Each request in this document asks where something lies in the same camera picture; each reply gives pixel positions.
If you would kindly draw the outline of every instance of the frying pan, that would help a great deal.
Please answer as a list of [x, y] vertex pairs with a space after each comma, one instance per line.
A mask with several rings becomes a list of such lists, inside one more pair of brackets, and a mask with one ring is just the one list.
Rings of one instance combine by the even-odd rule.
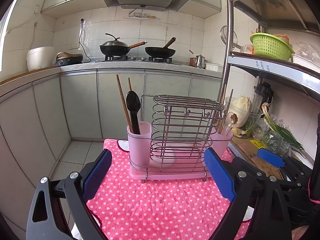
[[128, 52], [130, 51], [130, 49], [139, 47], [141, 45], [146, 44], [146, 41], [143, 42], [139, 42], [137, 44], [128, 46], [127, 44], [125, 44], [124, 42], [118, 41], [119, 38], [116, 38], [115, 36], [106, 33], [106, 35], [110, 35], [112, 37], [115, 38], [114, 41], [107, 41], [105, 43], [103, 43], [102, 45], [100, 45], [100, 50], [101, 52], [106, 55], [106, 56], [124, 56], [126, 54], [128, 54]]
[[174, 49], [168, 49], [168, 47], [176, 41], [176, 38], [173, 37], [168, 43], [163, 47], [145, 47], [146, 53], [154, 58], [169, 58], [172, 57], [176, 51]]

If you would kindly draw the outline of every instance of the tiled floor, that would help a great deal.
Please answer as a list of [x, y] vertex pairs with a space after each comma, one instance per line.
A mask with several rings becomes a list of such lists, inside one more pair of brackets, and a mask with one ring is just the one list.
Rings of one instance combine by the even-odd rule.
[[[51, 180], [65, 179], [71, 172], [80, 172], [83, 166], [95, 159], [102, 152], [103, 142], [71, 141], [54, 170]], [[74, 220], [66, 199], [60, 199], [62, 209], [70, 229]]]

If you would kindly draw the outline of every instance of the green onion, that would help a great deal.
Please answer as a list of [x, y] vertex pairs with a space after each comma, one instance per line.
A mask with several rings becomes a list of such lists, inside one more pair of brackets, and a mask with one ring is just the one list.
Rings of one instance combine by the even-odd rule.
[[280, 134], [282, 136], [282, 138], [289, 143], [291, 146], [296, 147], [299, 150], [304, 150], [302, 144], [300, 144], [295, 137], [292, 135], [292, 133], [287, 130], [286, 128], [283, 128], [279, 125], [276, 125], [275, 122], [272, 121], [269, 113], [268, 113], [268, 109], [267, 107], [269, 106], [268, 103], [263, 103], [261, 106], [261, 109], [263, 111], [264, 114], [264, 119], [267, 121], [267, 123], [270, 125], [271, 130], [277, 132], [278, 134]]

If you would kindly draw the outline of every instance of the metal kettle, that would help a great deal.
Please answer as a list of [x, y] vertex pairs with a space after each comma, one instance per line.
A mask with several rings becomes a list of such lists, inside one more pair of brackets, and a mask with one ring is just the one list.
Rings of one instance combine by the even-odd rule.
[[202, 55], [198, 55], [195, 57], [195, 67], [204, 68], [205, 67], [205, 57]]

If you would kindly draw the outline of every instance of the black spoon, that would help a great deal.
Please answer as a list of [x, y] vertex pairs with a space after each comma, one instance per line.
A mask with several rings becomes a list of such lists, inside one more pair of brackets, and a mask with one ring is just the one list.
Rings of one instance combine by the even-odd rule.
[[141, 134], [138, 123], [138, 112], [141, 108], [141, 103], [138, 95], [134, 91], [129, 91], [126, 98], [127, 108], [130, 111], [132, 129], [134, 134]]

